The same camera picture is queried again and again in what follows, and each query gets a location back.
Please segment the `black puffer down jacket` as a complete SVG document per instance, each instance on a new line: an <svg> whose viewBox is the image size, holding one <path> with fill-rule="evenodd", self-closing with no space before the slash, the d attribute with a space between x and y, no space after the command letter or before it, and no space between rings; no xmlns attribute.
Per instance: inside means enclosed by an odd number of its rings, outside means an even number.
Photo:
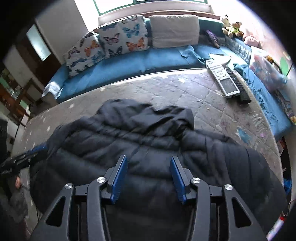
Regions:
<svg viewBox="0 0 296 241"><path fill-rule="evenodd" d="M30 168L30 193L41 212L65 184L88 184L127 157L120 197L107 213L113 240L186 238L192 210L177 199L169 170L173 156L209 185L231 184L264 233L287 205L262 154L225 135L196 130L187 108L108 100L94 116L57 127L46 144L46 159Z"/></svg>

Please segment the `wooden display cabinet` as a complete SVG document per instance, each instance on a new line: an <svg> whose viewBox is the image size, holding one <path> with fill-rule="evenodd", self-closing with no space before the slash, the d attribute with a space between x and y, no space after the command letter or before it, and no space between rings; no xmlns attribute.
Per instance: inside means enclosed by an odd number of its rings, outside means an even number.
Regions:
<svg viewBox="0 0 296 241"><path fill-rule="evenodd" d="M1 64L1 112L16 125L26 126L30 119L27 97L21 97L22 87L8 69Z"/></svg>

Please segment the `dark brown wooden door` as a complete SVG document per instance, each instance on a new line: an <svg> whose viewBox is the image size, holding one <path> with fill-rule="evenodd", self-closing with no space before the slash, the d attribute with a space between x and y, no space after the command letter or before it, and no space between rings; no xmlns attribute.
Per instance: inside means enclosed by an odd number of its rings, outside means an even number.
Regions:
<svg viewBox="0 0 296 241"><path fill-rule="evenodd" d="M46 86L61 67L35 21L31 21L18 34L16 49L31 72Z"/></svg>

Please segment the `grey star-pattern mattress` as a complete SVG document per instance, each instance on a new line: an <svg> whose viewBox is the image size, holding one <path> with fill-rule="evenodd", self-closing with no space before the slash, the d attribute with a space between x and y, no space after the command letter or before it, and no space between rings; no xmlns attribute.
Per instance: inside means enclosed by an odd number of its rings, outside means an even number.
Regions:
<svg viewBox="0 0 296 241"><path fill-rule="evenodd" d="M29 120L16 134L12 154L44 142L59 125L91 116L109 99L132 98L160 109L176 105L191 109L197 129L222 133L262 153L279 180L283 180L278 147L260 105L240 105L219 90L209 70L186 69L148 74L119 81L71 98Z"/></svg>

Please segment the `left butterfly pillow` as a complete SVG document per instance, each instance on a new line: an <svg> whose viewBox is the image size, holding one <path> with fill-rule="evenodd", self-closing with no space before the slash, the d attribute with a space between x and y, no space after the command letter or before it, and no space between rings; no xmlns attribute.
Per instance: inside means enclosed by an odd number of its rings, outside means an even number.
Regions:
<svg viewBox="0 0 296 241"><path fill-rule="evenodd" d="M74 77L103 60L105 52L95 32L89 32L72 46L63 57L69 77Z"/></svg>

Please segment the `butterfly pillow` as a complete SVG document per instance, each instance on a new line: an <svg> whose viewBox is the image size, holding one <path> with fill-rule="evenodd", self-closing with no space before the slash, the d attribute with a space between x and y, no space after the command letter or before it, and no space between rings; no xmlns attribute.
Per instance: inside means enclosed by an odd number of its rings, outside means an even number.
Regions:
<svg viewBox="0 0 296 241"><path fill-rule="evenodd" d="M95 32L89 32L72 46L63 57L69 77L74 77L103 60L105 52Z"/></svg>
<svg viewBox="0 0 296 241"><path fill-rule="evenodd" d="M148 30L142 15L104 24L94 31L99 34L106 58L149 48Z"/></svg>

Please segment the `white remote control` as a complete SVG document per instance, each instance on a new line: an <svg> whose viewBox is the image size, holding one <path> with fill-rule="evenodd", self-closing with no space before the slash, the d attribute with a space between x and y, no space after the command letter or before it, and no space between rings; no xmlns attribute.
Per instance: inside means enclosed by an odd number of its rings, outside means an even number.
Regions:
<svg viewBox="0 0 296 241"><path fill-rule="evenodd" d="M205 64L212 73L214 79L218 83L226 98L233 98L240 95L240 90L238 89L237 85L227 73L226 69L219 62L209 59L205 62Z"/></svg>

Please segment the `right butterfly pillow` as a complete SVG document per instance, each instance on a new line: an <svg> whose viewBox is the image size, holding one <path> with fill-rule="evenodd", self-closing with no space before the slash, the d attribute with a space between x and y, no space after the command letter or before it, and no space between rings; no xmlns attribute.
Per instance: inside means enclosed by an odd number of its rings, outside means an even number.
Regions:
<svg viewBox="0 0 296 241"><path fill-rule="evenodd" d="M104 24L94 31L99 34L106 58L149 48L148 30L142 15Z"/></svg>

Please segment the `pastel cartoon gift bag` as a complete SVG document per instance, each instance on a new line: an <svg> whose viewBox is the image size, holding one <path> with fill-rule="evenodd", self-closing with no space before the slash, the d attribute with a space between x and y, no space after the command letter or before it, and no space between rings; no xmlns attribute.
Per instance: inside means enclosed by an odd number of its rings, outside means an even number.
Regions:
<svg viewBox="0 0 296 241"><path fill-rule="evenodd" d="M264 56L255 54L250 62L249 68L269 92L282 89L287 84L287 78L276 70Z"/></svg>

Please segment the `green framed window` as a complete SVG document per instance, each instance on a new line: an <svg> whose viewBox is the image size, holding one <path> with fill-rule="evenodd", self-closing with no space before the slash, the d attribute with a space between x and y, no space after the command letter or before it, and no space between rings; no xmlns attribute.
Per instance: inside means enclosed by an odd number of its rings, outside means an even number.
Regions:
<svg viewBox="0 0 296 241"><path fill-rule="evenodd" d="M139 11L201 11L213 13L208 1L93 1L99 15L115 10L134 8Z"/></svg>

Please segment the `colourful pinwheel toy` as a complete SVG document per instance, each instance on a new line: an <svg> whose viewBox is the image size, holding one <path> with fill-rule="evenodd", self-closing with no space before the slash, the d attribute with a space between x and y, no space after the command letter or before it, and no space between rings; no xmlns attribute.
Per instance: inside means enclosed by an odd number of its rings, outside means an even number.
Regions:
<svg viewBox="0 0 296 241"><path fill-rule="evenodd" d="M287 51L282 52L282 57L280 58L280 69L282 74L288 76L292 68L292 59Z"/></svg>

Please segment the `pink plush toy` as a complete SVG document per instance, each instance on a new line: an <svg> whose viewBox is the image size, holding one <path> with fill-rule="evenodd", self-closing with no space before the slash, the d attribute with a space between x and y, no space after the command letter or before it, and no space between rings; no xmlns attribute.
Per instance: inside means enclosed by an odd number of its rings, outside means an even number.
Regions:
<svg viewBox="0 0 296 241"><path fill-rule="evenodd" d="M248 46L261 49L264 44L264 36L262 34L254 34L253 32L250 32L248 29L246 29L243 35L243 41L244 44Z"/></svg>

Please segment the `purple small item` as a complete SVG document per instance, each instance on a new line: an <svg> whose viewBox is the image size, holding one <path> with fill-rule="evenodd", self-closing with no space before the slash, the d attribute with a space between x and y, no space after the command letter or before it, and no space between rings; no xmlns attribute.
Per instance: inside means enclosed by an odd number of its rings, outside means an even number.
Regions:
<svg viewBox="0 0 296 241"><path fill-rule="evenodd" d="M218 39L214 33L212 33L210 30L205 31L205 35L208 39L208 41L217 49L220 48L220 45L218 43Z"/></svg>

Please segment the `brown bear plush toy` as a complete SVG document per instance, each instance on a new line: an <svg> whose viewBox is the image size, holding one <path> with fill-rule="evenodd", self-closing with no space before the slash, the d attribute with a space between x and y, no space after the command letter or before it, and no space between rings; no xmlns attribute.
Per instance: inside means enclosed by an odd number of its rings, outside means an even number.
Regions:
<svg viewBox="0 0 296 241"><path fill-rule="evenodd" d="M242 23L241 22L234 22L232 24L232 33L238 38L243 38L244 33L240 30Z"/></svg>

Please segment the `blue bed frame cushion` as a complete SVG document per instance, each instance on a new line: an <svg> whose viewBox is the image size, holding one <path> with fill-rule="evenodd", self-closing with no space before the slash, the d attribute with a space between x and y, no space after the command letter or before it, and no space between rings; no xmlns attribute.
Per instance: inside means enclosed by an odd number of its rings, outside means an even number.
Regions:
<svg viewBox="0 0 296 241"><path fill-rule="evenodd" d="M259 78L249 69L251 47L234 38L221 38L222 47L211 47L208 40L193 46L137 51L132 54L120 54L95 62L91 67L82 64L82 70L73 70L63 64L46 85L42 96L51 94L58 102L86 93L93 89L140 75L173 71L180 69L202 68L210 54L230 56L234 69L242 75L251 88L256 100L267 118L273 135L279 140L292 130L293 124L284 113L279 101L264 87Z"/></svg>

